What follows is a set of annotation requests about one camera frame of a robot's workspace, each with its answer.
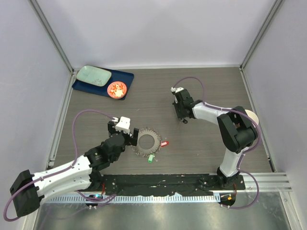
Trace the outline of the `green key tag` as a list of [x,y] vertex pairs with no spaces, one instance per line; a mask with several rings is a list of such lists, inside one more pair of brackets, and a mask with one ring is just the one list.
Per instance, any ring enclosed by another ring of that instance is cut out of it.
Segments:
[[149,157],[148,157],[148,162],[149,163],[152,163],[154,160],[154,155],[153,154],[150,154]]

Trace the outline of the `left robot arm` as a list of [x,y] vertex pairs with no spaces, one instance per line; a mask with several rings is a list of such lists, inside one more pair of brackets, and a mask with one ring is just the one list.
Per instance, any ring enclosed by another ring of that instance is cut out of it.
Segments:
[[126,146],[138,144],[139,129],[130,131],[129,122],[108,122],[109,137],[73,161],[51,170],[19,173],[10,187],[18,218],[36,211],[50,198],[72,191],[97,191],[103,178],[100,171],[117,161]]

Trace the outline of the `large metal keyring with rings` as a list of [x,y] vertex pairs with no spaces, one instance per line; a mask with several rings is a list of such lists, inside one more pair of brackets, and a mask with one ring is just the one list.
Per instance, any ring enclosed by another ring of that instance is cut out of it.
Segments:
[[142,128],[139,130],[137,146],[133,146],[132,151],[138,156],[149,157],[160,150],[161,142],[161,136],[154,129]]

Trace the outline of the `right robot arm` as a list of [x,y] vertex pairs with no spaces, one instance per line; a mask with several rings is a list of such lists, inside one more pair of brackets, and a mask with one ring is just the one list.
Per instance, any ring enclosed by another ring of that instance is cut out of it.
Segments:
[[229,109],[201,100],[195,101],[188,90],[182,87],[172,87],[171,93],[175,97],[172,105],[179,121],[186,124],[188,118],[200,119],[219,127],[226,150],[224,159],[217,169],[216,182],[220,188],[228,189],[240,174],[239,165],[245,152],[259,137],[257,122],[241,106]]

